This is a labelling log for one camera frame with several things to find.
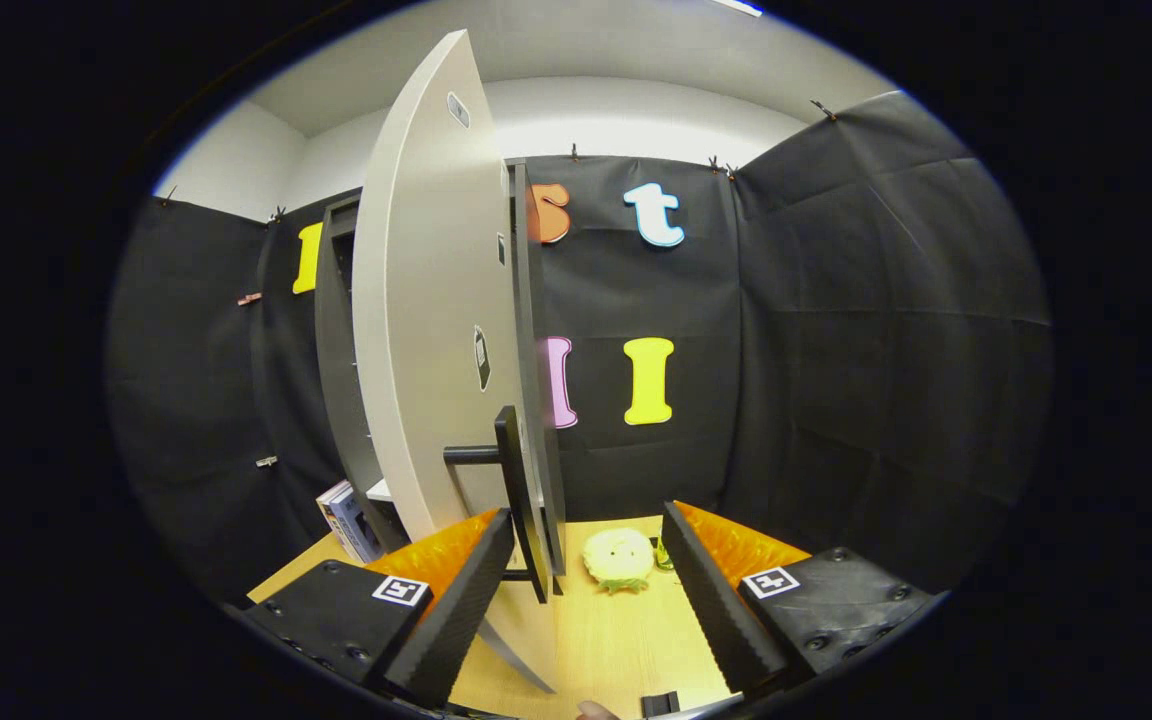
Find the wall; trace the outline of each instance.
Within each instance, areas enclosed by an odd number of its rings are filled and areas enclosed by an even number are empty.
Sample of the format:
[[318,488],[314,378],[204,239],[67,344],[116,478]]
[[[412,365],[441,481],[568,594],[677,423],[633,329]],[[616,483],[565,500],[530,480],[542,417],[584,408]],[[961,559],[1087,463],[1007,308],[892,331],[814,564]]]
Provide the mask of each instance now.
[[[503,158],[638,156],[733,167],[806,127],[796,118],[722,94],[662,82],[566,77],[484,85]],[[349,120],[306,143],[282,205],[364,184],[371,145],[388,109]]]
[[287,205],[288,177],[305,154],[297,129],[253,103],[243,101],[218,119],[159,182],[154,195],[265,222]]

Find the ceiling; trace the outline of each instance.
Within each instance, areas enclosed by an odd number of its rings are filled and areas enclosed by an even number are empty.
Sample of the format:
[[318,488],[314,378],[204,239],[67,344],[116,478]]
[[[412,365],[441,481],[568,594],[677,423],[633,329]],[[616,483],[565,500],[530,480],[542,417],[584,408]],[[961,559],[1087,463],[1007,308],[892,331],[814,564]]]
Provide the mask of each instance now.
[[364,26],[250,100],[306,137],[388,108],[416,65],[468,29],[483,82],[596,76],[698,88],[813,123],[895,90],[846,53],[710,0],[433,0]]

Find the yellow letter i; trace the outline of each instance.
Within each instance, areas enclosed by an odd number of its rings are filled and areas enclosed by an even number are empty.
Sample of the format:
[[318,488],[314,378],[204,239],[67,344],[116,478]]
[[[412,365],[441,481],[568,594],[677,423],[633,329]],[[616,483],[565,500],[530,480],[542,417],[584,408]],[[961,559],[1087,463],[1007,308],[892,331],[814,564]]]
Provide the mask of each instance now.
[[634,363],[634,400],[626,410],[626,423],[650,425],[673,416],[664,403],[664,362],[673,353],[666,338],[636,338],[626,342],[626,355]]

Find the door handle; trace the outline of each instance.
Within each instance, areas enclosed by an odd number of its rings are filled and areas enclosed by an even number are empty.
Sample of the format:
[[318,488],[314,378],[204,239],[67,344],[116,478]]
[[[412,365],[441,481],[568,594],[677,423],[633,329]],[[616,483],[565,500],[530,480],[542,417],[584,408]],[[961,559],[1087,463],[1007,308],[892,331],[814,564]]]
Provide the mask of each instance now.
[[518,535],[518,548],[525,570],[506,570],[506,582],[530,582],[536,591],[536,601],[548,602],[545,578],[550,575],[550,562],[541,552],[540,536],[536,518],[531,514],[531,492],[526,487],[526,473],[522,461],[522,438],[518,434],[518,415],[513,406],[505,406],[494,423],[495,445],[468,445],[444,447],[444,462],[453,465],[500,465],[503,475],[503,492],[509,498],[509,516],[513,529]]

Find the book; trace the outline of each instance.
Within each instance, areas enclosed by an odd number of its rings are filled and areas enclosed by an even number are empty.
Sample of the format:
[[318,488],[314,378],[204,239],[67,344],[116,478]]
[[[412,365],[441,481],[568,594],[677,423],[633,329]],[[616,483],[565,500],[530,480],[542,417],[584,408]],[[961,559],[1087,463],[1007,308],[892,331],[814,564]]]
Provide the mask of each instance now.
[[353,545],[353,550],[358,553],[358,558],[364,562],[371,562],[372,560],[380,559],[380,546],[379,544],[372,544],[367,536],[367,521],[362,515],[362,503],[358,502],[358,495],[353,491],[353,486],[348,486],[344,491],[340,492],[339,495],[333,497],[328,501],[329,507],[340,523],[340,529],[344,530],[346,537]]
[[333,532],[338,535],[340,544],[343,544],[346,552],[349,553],[349,558],[371,562],[384,555],[374,530],[367,525],[362,515],[361,502],[349,480],[340,480],[328,492],[323,493],[323,497],[319,497],[319,507],[323,516],[332,525]]
[[326,491],[323,493],[323,495],[319,495],[317,498],[317,502],[319,502],[319,511],[323,511],[323,518],[326,520],[326,523],[328,523],[328,528],[332,528],[332,533],[335,536],[335,538],[338,538],[338,541],[342,544],[347,555],[349,555],[349,558],[353,558],[353,560],[357,560],[358,562],[364,562],[364,560],[362,560],[362,556],[358,555],[358,551],[356,551],[353,547],[353,544],[349,541],[348,536],[344,535],[344,529],[340,526],[340,521],[338,520],[338,516],[335,516],[335,511],[333,510],[332,507],[333,498],[340,495],[340,493],[342,493],[346,487],[349,487],[349,480],[340,480],[340,483],[334,484],[334,486],[332,486],[329,491]]

